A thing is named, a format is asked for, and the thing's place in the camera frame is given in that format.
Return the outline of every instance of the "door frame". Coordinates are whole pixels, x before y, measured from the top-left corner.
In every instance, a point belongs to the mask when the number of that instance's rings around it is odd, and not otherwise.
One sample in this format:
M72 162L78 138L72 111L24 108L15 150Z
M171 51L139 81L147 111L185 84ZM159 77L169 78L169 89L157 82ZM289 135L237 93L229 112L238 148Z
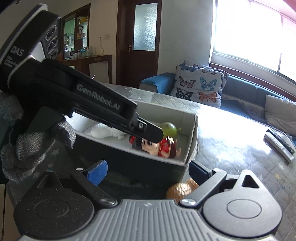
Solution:
M117 12L117 30L116 30L116 84L121 85L121 56L120 50L125 48L124 43L122 43L121 38L124 36L121 28L122 14L124 11L123 4L126 0L118 0L118 12ZM144 0L143 4L149 3L149 0ZM157 20L156 20L156 35L155 35L155 65L154 72L157 74L158 71L158 57L159 57L159 42L160 42L160 24L161 24L161 11L162 11L162 0L158 0L157 3Z

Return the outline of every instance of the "gray knit glove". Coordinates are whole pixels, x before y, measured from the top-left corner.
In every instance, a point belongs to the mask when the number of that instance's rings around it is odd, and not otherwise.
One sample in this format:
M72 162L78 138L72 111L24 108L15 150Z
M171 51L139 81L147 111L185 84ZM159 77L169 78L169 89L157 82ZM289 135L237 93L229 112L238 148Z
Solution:
M18 99L13 95L0 92L0 118L13 125L22 116L23 109ZM19 135L15 146L8 143L0 150L2 171L9 180L20 182L34 172L55 140L73 148L75 139L75 131L65 118L44 132Z

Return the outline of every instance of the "window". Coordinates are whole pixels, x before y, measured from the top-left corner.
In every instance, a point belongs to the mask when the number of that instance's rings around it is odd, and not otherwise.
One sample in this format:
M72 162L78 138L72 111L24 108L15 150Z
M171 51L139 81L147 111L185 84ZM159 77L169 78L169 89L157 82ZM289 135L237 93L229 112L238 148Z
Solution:
M296 81L296 23L248 0L218 0L215 52Z

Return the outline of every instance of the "remote control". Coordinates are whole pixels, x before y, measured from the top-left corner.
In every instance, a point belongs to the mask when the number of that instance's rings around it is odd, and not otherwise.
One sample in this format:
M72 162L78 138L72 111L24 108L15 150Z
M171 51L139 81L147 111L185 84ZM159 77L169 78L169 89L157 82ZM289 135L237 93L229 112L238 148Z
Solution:
M294 156L281 144L281 142L275 138L271 133L267 132L264 138L273 145L282 155L283 157L291 163L294 160Z
M295 153L295 151L293 150L292 147L290 147L290 145L285 142L285 140L283 138L281 138L277 133L275 133L273 130L268 129L266 132L270 132L275 138L277 138L279 140L279 142L285 147L287 148L287 150L293 155Z

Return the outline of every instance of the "couch cushion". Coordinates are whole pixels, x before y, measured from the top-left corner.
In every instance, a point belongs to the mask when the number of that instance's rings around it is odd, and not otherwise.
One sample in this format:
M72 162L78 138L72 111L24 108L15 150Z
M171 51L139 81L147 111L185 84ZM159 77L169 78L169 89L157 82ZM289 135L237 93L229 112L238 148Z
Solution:
M232 75L228 77L227 84L223 89L223 94L236 97L261 107L265 107L266 95L286 99L269 89Z
M140 83L140 89L168 95L174 86L174 82L174 73L163 73L142 80Z
M244 116L246 118L251 118L242 103L238 100L222 100L220 109Z
M296 136L296 103L266 95L266 121L279 130Z
M221 76L221 80L222 80L222 91L224 89L224 86L228 80L228 77L229 77L229 74L227 72L225 72L224 70L221 70L221 69L216 69L216 68L212 68L212 67L209 67L209 66L205 66L203 64L200 64L200 63L196 63L190 59L185 59L184 60L184 64L188 65L188 66L193 66L193 67L198 67L198 68L202 68L202 69L209 69L209 70L212 70L212 71L218 71L218 72L221 72L223 74L223 76Z
M171 95L219 108L222 75L221 72L180 64Z
M256 85L230 75L224 87L223 94L254 103Z
M259 106L265 107L266 95L278 97L281 99L287 99L269 89L256 85L256 97L255 97L254 103Z

